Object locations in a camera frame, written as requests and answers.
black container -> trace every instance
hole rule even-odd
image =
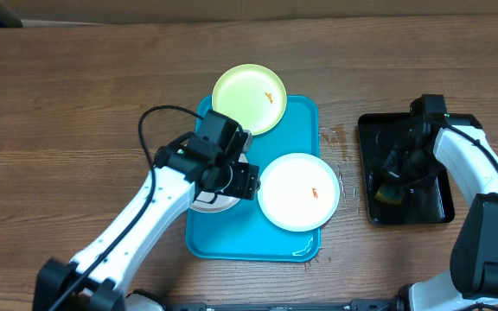
[[[429,188],[412,188],[399,206],[374,198],[382,182],[381,164],[395,143],[405,145],[410,113],[371,113],[359,117],[359,145],[366,190],[368,220],[374,225],[440,224],[455,218],[449,177],[443,170]]]

wooden surface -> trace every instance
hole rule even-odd
[[[24,20],[205,22],[348,16],[498,14],[498,0],[0,0]]]
[[[407,111],[420,94],[439,93],[449,111],[483,123],[498,153],[498,16],[0,29],[1,309],[28,310],[46,260],[67,261],[137,192],[147,171],[141,113],[195,109],[241,63],[271,68],[288,93],[316,102],[322,158],[340,164],[347,197],[309,263],[194,257],[184,214],[133,288],[213,304],[349,301],[390,297],[448,269],[468,210],[462,195],[453,187],[448,225],[370,225],[355,126],[364,113]],[[148,143],[155,150],[193,124],[156,114]]]

white plate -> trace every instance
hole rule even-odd
[[[334,214],[340,189],[326,162],[307,154],[279,157],[260,176],[259,205],[265,216],[285,230],[304,232]]]
[[[246,155],[241,154],[239,156],[239,161],[247,163]],[[219,194],[213,204],[205,203],[210,202],[213,198],[214,194],[201,192],[197,197],[197,200],[191,203],[191,209],[202,213],[217,213],[226,211],[228,208],[236,205],[236,203],[239,202],[239,198],[233,198]]]

wooden table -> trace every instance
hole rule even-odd
[[[308,263],[194,257],[182,215],[133,288],[213,304],[349,301],[390,297],[448,269],[462,195],[453,184],[448,225],[370,225],[355,126],[364,113],[407,111],[439,93],[449,111],[483,123],[498,153],[498,16],[0,29],[0,309],[30,309],[40,267],[88,245],[137,192],[147,172],[141,113],[195,109],[241,63],[271,68],[288,93],[316,102],[322,158],[340,163],[347,197]],[[154,151],[193,122],[175,111],[150,117],[148,143]]]

wall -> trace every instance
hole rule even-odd
[[[498,0],[0,0],[21,20],[140,23],[498,14]]]

